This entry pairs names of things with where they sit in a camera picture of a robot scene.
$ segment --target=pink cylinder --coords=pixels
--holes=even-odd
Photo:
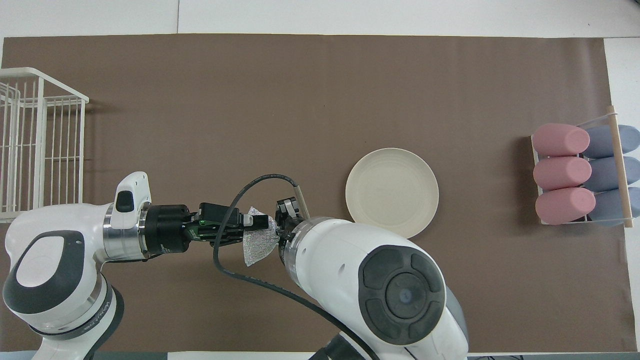
[[[596,198],[585,188],[565,188],[543,193],[536,200],[536,212],[550,225],[576,220],[593,210]]]
[[[577,156],[559,156],[540,160],[533,169],[536,184],[544,190],[578,186],[591,177],[591,165]]]
[[[533,134],[533,148],[544,156],[571,156],[589,146],[589,133],[567,124],[544,124]]]

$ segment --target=black cable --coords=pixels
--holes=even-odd
[[[362,347],[362,349],[367,353],[367,355],[369,355],[371,357],[372,360],[380,360],[379,357],[376,355],[376,353],[373,351],[373,349],[366,343],[364,342],[364,340],[362,340],[358,335],[355,334],[355,332],[353,332],[351,329],[349,329],[346,325],[344,325],[340,320],[338,320],[335,316],[331,315],[330,313],[326,312],[323,308],[315,305],[314,303],[310,302],[307,299],[304,299],[303,297],[287,290],[287,289],[283,289],[277,285],[271,284],[270,282],[266,282],[260,279],[256,279],[254,277],[250,277],[250,276],[246,276],[243,274],[237,274],[229,269],[226,269],[224,266],[222,266],[222,264],[220,263],[220,259],[218,258],[218,250],[220,248],[220,241],[222,239],[222,229],[224,229],[227,226],[227,222],[229,221],[229,218],[231,217],[231,213],[233,212],[233,210],[236,208],[237,203],[240,201],[240,198],[244,195],[244,193],[246,193],[250,188],[252,188],[254,185],[256,185],[257,183],[266,180],[266,179],[281,179],[284,181],[288,181],[289,183],[291,183],[291,185],[293,185],[294,187],[296,187],[298,184],[293,181],[293,179],[291,179],[288,176],[284,176],[284,175],[280,175],[280,174],[267,174],[267,175],[263,175],[260,177],[255,178],[252,182],[248,183],[242,190],[240,190],[240,192],[236,195],[236,198],[233,200],[233,202],[231,203],[231,205],[229,205],[229,208],[227,209],[227,212],[225,213],[225,217],[222,219],[222,223],[220,224],[220,231],[218,231],[217,235],[216,235],[216,239],[214,240],[214,245],[213,245],[213,263],[216,265],[216,268],[222,272],[223,274],[233,277],[234,279],[238,279],[238,280],[242,280],[242,281],[246,281],[249,282],[251,284],[255,284],[258,286],[262,286],[263,288],[267,288],[269,290],[273,290],[281,295],[284,295],[288,298],[290,298],[291,300],[294,300],[304,306],[306,306],[307,308],[315,311],[317,314],[319,314],[320,316],[322,316],[323,318],[327,319],[330,323],[334,324],[334,326],[336,326],[338,329],[340,329],[341,331],[343,331],[345,334],[347,334],[347,336],[349,336],[351,339],[353,339],[353,341],[355,341],[360,347]]]

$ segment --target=crumpled foil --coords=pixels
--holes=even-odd
[[[253,206],[249,209],[249,215],[265,215]],[[244,263],[252,266],[266,258],[278,245],[279,237],[276,234],[276,221],[269,217],[269,229],[248,230],[244,232],[242,244],[244,250]]]

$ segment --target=round plate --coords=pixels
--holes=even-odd
[[[346,186],[347,208],[355,222],[411,238],[438,209],[438,182],[420,156],[402,149],[370,152],[353,167]]]

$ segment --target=brown tablecloth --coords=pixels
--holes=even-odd
[[[7,38],[3,67],[35,67],[91,98],[85,201],[113,201],[129,172],[154,204],[228,204],[280,172],[313,215],[350,218],[351,167],[382,147],[431,166],[438,212],[412,240],[460,300],[474,352],[635,350],[623,229],[544,226],[528,136],[610,103],[602,39],[150,35]],[[624,114],[620,116],[624,123]],[[276,181],[241,203],[272,213]],[[125,317],[103,350],[313,351],[336,332],[275,293],[222,276],[211,248],[113,264]],[[272,254],[246,269],[295,289]],[[8,271],[6,255],[0,277]],[[39,337],[2,307],[0,350]]]

